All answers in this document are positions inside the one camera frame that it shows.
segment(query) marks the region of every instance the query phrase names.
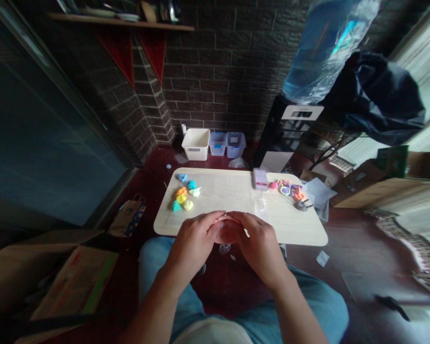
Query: clear plastic bin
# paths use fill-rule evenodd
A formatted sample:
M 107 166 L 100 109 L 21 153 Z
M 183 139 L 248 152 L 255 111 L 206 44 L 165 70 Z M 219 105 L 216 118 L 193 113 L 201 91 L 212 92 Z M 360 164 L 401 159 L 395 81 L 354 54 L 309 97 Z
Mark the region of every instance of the clear plastic bin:
M 244 133 L 229 132 L 226 134 L 226 142 L 226 152 L 230 159 L 241 157 L 247 146 Z
M 182 147 L 188 160 L 206 161 L 209 153 L 210 129 L 190 128 L 183 138 Z
M 214 156 L 223 156 L 226 148 L 225 133 L 210 133 L 210 154 Z

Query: knee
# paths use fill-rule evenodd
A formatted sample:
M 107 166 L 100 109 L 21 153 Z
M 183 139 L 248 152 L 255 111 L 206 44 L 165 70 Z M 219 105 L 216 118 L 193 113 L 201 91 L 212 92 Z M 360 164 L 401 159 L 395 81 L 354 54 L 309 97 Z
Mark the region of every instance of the knee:
M 157 236 L 148 239 L 140 249 L 139 261 L 152 258 L 156 255 L 169 253 L 174 239 L 165 236 Z
M 320 310 L 319 320 L 330 343 L 339 343 L 349 325 L 349 312 L 344 298 L 326 283 L 315 286 L 315 298 Z

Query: paper bag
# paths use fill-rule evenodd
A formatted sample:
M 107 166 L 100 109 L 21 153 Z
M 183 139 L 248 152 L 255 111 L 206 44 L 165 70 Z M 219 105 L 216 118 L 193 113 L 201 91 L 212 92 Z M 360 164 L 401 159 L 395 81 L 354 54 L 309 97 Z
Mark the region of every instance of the paper bag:
M 107 233 L 114 237 L 130 237 L 146 209 L 144 200 L 141 198 L 138 201 L 129 200 L 124 203 Z

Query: large plastic water jug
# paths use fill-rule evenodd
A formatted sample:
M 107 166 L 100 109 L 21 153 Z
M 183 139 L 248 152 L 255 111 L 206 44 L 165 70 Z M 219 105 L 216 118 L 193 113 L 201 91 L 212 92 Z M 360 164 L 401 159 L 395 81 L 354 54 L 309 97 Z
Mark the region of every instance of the large plastic water jug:
M 380 0 L 315 0 L 298 52 L 283 84 L 297 104 L 317 104 L 330 92 L 346 60 L 377 15 Z

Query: black bag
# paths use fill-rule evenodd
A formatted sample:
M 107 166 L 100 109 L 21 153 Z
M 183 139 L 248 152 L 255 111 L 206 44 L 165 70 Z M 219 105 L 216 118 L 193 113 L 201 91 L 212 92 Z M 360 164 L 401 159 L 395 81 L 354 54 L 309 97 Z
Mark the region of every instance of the black bag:
M 322 115 L 346 129 L 399 146 L 424 127 L 425 108 L 409 72 L 381 54 L 357 52 L 347 60 Z

